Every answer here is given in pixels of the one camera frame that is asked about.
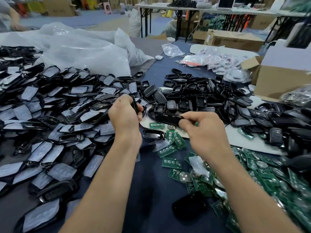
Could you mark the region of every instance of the table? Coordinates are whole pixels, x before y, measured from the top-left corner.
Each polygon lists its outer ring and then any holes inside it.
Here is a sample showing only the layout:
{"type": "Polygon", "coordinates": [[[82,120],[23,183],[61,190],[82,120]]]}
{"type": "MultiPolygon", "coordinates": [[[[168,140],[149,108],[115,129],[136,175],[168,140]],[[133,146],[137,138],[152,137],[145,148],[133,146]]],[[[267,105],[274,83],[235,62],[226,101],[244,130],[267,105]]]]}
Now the table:
{"type": "MultiPolygon", "coordinates": [[[[189,52],[190,46],[185,43],[175,43],[183,52],[189,52]]],[[[174,63],[176,58],[169,59],[162,54],[164,59],[156,61],[142,76],[141,81],[149,80],[158,87],[163,85],[165,75],[171,72],[173,67],[184,73],[192,73],[196,77],[214,78],[214,73],[206,70],[194,70],[190,67],[174,63]]],[[[150,141],[143,139],[143,144],[150,141]]],[[[190,143],[186,140],[187,150],[178,150],[174,156],[182,161],[184,170],[190,166],[184,161],[190,149],[190,143]]],[[[4,147],[4,153],[11,153],[14,149],[13,142],[4,147]]],[[[168,168],[161,166],[161,159],[157,153],[141,153],[141,161],[137,162],[134,169],[132,185],[129,193],[126,214],[123,225],[123,233],[194,233],[215,232],[231,233],[217,218],[212,208],[193,222],[179,222],[173,216],[171,204],[179,198],[187,195],[186,185],[169,178],[168,168]]],[[[87,191],[91,178],[83,176],[79,182],[80,190],[73,198],[80,199],[87,191]]],[[[13,192],[0,199],[0,229],[1,233],[11,233],[17,220],[28,210],[37,205],[37,201],[31,200],[27,193],[28,182],[18,185],[13,192]]],[[[57,233],[64,223],[64,219],[48,225],[36,233],[57,233]]]]}
{"type": "Polygon", "coordinates": [[[183,11],[189,11],[185,43],[187,42],[188,35],[189,35],[190,20],[196,11],[201,11],[201,12],[206,12],[206,13],[215,13],[215,14],[224,14],[226,16],[226,19],[225,19],[225,23],[223,26],[223,30],[236,31],[236,32],[239,30],[241,32],[246,22],[250,20],[251,18],[253,18],[255,15],[276,16],[277,21],[274,24],[273,28],[271,29],[269,35],[267,36],[266,41],[270,37],[277,22],[281,22],[280,28],[279,28],[280,30],[284,26],[284,23],[286,22],[286,20],[288,20],[289,18],[304,19],[307,16],[306,13],[290,12],[290,11],[270,11],[270,10],[260,11],[260,10],[241,9],[241,8],[232,8],[231,10],[219,10],[219,9],[213,9],[213,8],[197,9],[197,8],[184,8],[184,7],[169,7],[167,6],[167,3],[153,3],[151,5],[139,3],[139,4],[136,4],[135,7],[140,8],[141,37],[142,37],[142,18],[143,17],[145,18],[145,37],[146,37],[148,35],[148,15],[150,15],[150,33],[151,33],[151,13],[153,9],[174,10],[176,17],[177,17],[177,28],[176,28],[175,41],[177,41],[180,36],[183,11]]]}

